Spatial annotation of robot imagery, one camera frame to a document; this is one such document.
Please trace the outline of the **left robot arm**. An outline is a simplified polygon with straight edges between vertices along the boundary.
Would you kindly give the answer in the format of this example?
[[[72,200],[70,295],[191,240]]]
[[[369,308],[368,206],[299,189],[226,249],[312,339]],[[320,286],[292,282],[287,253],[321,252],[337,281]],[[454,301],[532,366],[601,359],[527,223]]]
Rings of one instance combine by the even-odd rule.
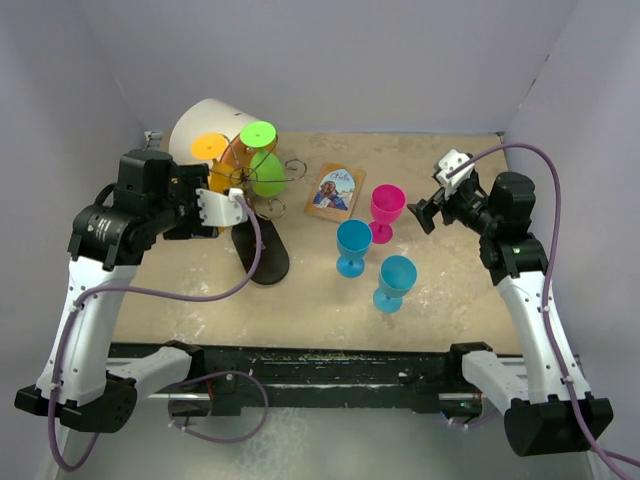
[[[51,415],[85,433],[115,433],[136,403],[172,384],[202,387],[204,351],[171,340],[127,367],[107,359],[123,302],[157,237],[214,238],[202,224],[196,191],[207,185],[204,164],[178,165],[166,153],[132,150],[119,161],[118,179],[74,219],[68,245],[69,284],[48,363],[35,384],[17,391],[17,409]]]

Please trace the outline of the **orange wine glass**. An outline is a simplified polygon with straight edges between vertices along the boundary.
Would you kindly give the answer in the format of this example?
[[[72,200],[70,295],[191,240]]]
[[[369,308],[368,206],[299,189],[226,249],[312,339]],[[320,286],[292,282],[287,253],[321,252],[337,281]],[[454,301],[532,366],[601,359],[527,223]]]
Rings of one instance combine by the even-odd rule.
[[[232,187],[241,188],[244,181],[244,166],[231,140],[218,132],[204,133],[191,145],[192,156],[209,165],[209,188],[223,193]]]
[[[232,227],[219,227],[218,228],[218,239],[230,237],[232,233]]]

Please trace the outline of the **orange wine glass front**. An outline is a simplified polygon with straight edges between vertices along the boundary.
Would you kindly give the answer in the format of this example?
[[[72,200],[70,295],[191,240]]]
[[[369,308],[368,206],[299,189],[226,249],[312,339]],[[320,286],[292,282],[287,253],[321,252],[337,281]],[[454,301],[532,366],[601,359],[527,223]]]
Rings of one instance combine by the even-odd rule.
[[[204,133],[191,145],[192,156],[209,165],[209,188],[223,193],[232,187],[241,188],[244,181],[244,166],[231,140],[218,132]]]

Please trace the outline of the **orange wine glass back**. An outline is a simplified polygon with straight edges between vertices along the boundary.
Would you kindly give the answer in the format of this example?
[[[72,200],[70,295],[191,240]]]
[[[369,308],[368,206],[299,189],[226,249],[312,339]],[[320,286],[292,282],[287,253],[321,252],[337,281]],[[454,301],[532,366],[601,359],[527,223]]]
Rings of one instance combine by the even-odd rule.
[[[219,227],[218,228],[218,239],[230,237],[232,233],[232,227]]]

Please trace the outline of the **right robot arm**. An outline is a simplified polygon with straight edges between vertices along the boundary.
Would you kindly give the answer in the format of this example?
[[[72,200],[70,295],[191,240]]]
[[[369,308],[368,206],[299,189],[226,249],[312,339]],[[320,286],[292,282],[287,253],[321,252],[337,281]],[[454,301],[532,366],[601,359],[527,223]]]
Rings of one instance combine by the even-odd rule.
[[[611,404],[597,399],[568,345],[551,289],[542,244],[530,233],[535,186],[526,176],[503,172],[485,192],[469,170],[447,178],[439,189],[408,209],[425,233],[436,214],[462,223],[479,236],[480,259],[516,328],[526,369],[520,379],[486,345],[456,344],[445,366],[456,391],[477,387],[502,414],[507,440],[521,457],[590,449],[613,419]]]

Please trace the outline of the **green wine glass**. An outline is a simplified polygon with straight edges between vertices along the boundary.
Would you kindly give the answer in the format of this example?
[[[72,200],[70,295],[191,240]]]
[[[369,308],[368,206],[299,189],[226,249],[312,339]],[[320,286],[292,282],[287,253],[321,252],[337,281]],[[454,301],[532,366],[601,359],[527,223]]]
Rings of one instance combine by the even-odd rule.
[[[251,150],[249,179],[257,196],[276,197],[286,187],[283,164],[274,153],[277,130],[267,121],[254,121],[240,132],[241,142]]]

